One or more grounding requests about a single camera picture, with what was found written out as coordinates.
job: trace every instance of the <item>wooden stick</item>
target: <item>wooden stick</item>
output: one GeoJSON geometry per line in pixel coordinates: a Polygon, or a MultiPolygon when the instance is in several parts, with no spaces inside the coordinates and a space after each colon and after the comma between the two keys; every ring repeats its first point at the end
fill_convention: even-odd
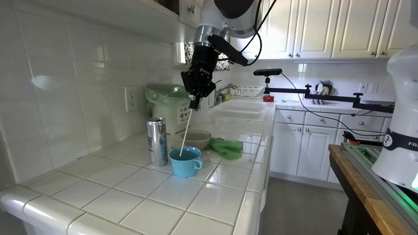
{"type": "Polygon", "coordinates": [[[189,123],[190,123],[190,117],[191,117],[192,111],[193,109],[190,109],[189,120],[187,121],[187,126],[186,126],[186,132],[184,133],[183,143],[181,144],[180,157],[181,157],[181,154],[183,153],[184,141],[186,140],[187,130],[189,129],[189,123]]]}

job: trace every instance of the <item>can lid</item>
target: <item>can lid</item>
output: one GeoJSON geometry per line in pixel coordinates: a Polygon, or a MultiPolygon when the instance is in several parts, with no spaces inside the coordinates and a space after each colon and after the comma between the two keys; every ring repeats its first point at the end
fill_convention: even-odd
{"type": "Polygon", "coordinates": [[[159,123],[165,121],[165,119],[163,117],[152,117],[150,119],[148,119],[148,123],[159,123]]]}

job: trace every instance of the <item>outlet cover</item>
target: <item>outlet cover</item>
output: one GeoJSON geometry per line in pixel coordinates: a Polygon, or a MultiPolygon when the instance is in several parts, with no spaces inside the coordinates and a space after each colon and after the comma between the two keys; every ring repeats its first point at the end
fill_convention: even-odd
{"type": "Polygon", "coordinates": [[[379,83],[371,83],[370,84],[370,93],[377,93],[377,88],[379,87],[379,83]]]}
{"type": "Polygon", "coordinates": [[[367,86],[369,84],[367,82],[361,82],[359,87],[359,92],[366,93],[367,92],[367,86]]]}
{"type": "Polygon", "coordinates": [[[138,110],[138,96],[136,87],[125,87],[126,111],[138,110]]]}

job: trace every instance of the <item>white robot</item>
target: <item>white robot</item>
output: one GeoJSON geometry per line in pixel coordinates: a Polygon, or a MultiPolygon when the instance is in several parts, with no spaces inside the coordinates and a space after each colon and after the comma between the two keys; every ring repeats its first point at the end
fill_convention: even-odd
{"type": "MultiPolygon", "coordinates": [[[[216,87],[212,73],[220,54],[218,46],[225,48],[227,43],[221,40],[215,43],[211,36],[218,36],[218,39],[227,34],[236,38],[254,36],[261,23],[260,4],[261,0],[204,2],[194,40],[192,66],[181,73],[190,93],[190,108],[197,109],[201,98],[216,87]]],[[[418,0],[411,1],[410,23],[418,28],[418,0]]],[[[418,192],[418,45],[392,56],[387,70],[395,86],[396,105],[384,148],[372,169],[382,178],[418,192]]]]}

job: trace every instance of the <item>green cloth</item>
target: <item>green cloth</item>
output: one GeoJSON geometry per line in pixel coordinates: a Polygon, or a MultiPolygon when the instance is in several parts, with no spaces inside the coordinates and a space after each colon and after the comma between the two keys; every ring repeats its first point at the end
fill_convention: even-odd
{"type": "Polygon", "coordinates": [[[242,156],[242,146],[242,141],[212,138],[206,149],[226,159],[236,160],[242,156]]]}

